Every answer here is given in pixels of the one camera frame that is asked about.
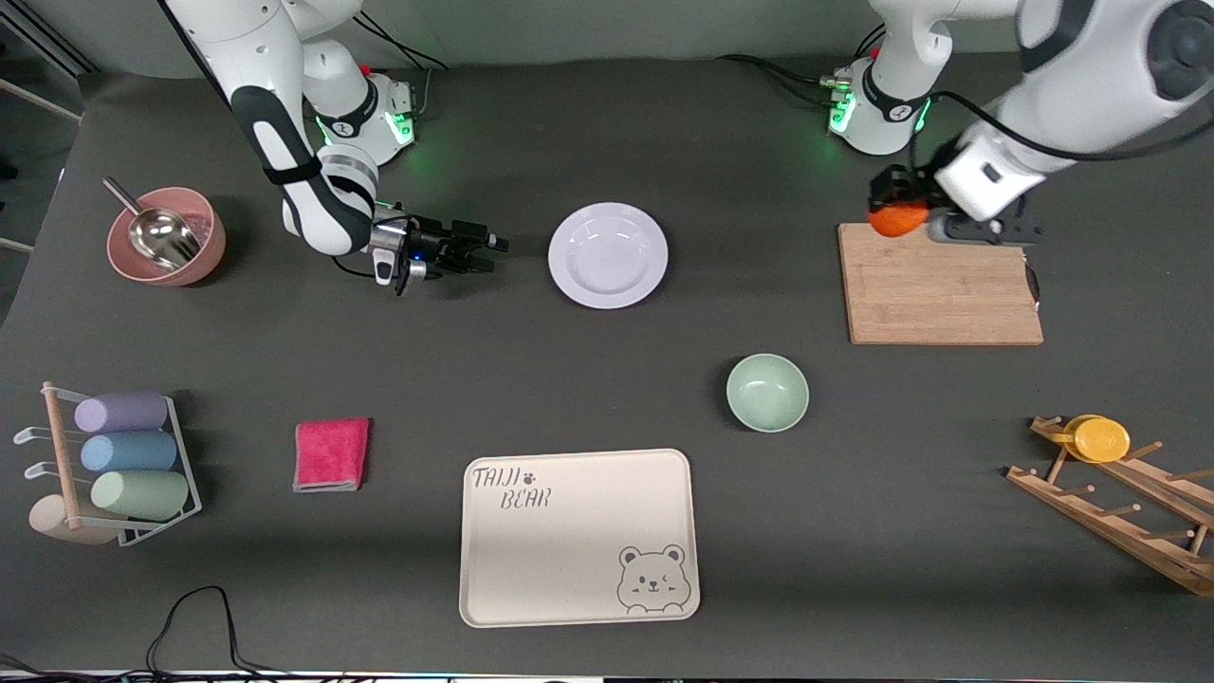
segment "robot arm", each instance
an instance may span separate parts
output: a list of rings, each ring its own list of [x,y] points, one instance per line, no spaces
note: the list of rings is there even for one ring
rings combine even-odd
[[[853,82],[827,130],[866,154],[892,154],[914,133],[927,93],[953,56],[944,22],[1010,17],[1020,0],[869,0],[885,22],[875,58],[835,70]]]
[[[317,251],[370,250],[380,284],[397,292],[450,272],[492,272],[506,239],[482,224],[450,228],[376,201],[379,166],[414,142],[409,86],[364,74],[340,42],[320,35],[362,8],[362,0],[164,0],[182,36],[202,56],[266,177],[283,192],[283,222]],[[313,153],[304,98],[325,144]]]
[[[1025,0],[1016,24],[1023,78],[994,112],[1033,144],[975,123],[925,166],[878,176],[874,212],[926,201],[948,209],[932,220],[936,239],[1009,240],[1003,230],[1025,218],[1025,193],[1048,175],[1114,158],[1105,153],[1214,87],[1214,0]]]
[[[325,23],[318,21],[325,16],[320,5],[313,2],[310,10],[314,11],[306,13],[313,18],[311,25]],[[336,18],[345,10],[340,5],[353,5],[357,11],[358,2],[325,5],[337,11],[328,15]],[[169,0],[168,6],[222,87],[266,176],[282,187],[287,229],[331,256],[365,247],[378,166],[353,144],[330,144],[322,154],[313,153],[304,131],[305,49],[283,2]],[[352,64],[350,53],[341,52]],[[345,75],[334,79],[336,96],[348,97],[351,78]],[[357,66],[353,75],[365,82]],[[358,84],[357,90],[361,102],[367,86]]]

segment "wooden cutting board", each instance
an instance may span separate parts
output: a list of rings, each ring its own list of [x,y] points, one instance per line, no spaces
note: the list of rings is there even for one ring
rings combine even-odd
[[[940,244],[839,226],[852,345],[1036,347],[1044,341],[1014,246]]]

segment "green bowl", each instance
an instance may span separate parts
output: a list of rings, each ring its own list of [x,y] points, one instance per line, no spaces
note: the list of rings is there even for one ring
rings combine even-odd
[[[756,354],[733,366],[725,383],[725,398],[742,425],[771,434],[789,429],[805,417],[810,386],[793,362]]]

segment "green cup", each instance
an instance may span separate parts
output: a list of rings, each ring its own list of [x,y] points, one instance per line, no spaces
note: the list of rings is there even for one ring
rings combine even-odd
[[[123,517],[164,522],[181,512],[189,484],[176,472],[107,472],[92,483],[92,505]]]

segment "white plate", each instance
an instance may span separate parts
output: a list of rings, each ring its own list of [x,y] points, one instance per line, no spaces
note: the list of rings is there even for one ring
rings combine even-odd
[[[591,204],[556,228],[548,268],[566,296],[591,308],[622,308],[649,295],[666,272],[666,237],[628,204]]]

